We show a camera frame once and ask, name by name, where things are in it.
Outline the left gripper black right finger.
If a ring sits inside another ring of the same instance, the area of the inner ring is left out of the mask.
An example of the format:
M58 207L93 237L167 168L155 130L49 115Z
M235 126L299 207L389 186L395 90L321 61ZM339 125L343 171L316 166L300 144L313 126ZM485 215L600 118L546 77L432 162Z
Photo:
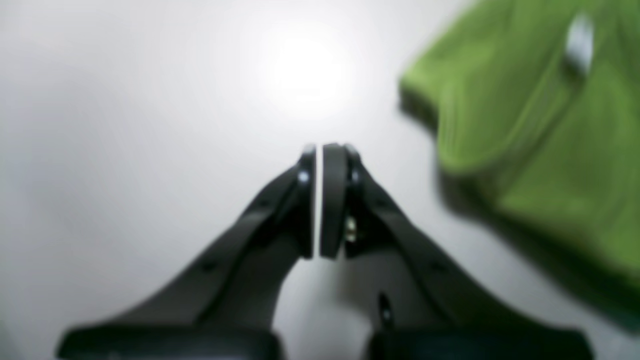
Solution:
M585 335L525 316L419 230L349 144L322 148L320 255L350 263L369 360L592 360Z

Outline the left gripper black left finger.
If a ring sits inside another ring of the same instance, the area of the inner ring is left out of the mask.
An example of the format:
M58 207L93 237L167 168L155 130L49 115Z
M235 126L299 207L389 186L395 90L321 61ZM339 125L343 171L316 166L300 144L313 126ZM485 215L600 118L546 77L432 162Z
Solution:
M282 285L314 247L316 147L258 192L158 292L103 322L71 328L59 360L283 360L273 330Z

